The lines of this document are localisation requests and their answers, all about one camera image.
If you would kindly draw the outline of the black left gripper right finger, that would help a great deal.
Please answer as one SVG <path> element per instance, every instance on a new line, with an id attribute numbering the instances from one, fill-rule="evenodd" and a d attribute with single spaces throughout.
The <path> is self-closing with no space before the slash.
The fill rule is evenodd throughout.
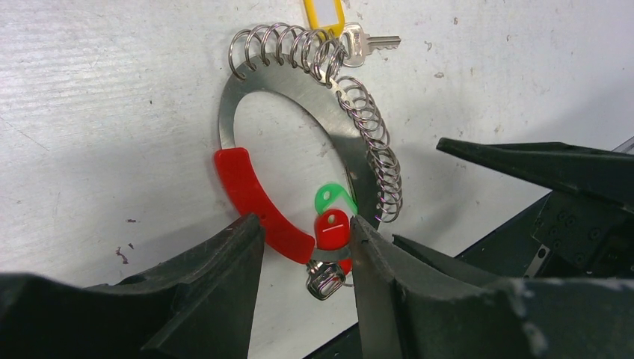
<path id="1" fill-rule="evenodd" d="M 365 358 L 631 358 L 633 282 L 449 277 L 351 219 Z"/>

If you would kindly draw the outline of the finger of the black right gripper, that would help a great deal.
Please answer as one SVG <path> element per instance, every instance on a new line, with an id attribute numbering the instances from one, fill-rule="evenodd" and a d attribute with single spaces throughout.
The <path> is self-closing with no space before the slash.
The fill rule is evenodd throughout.
<path id="1" fill-rule="evenodd" d="M 488 271 L 400 235 L 393 235 L 393 244 L 433 269 L 464 283 L 482 287 L 499 279 Z"/>
<path id="2" fill-rule="evenodd" d="M 544 188 L 633 212 L 633 155 L 562 142 L 478 144 L 441 138 L 436 149 Z"/>

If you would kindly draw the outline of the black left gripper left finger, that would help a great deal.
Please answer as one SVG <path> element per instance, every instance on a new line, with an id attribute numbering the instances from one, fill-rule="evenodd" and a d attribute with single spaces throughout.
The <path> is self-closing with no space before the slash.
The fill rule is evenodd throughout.
<path id="1" fill-rule="evenodd" d="M 265 231 L 245 215 L 121 282 L 1 275 L 3 358 L 246 358 Z"/>

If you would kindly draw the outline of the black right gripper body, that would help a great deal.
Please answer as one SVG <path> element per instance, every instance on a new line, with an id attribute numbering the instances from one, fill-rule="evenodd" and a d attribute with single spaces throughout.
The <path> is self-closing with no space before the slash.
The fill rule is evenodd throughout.
<path id="1" fill-rule="evenodd" d="M 633 278 L 633 214 L 595 199 L 551 192 L 532 228 L 536 277 Z"/>

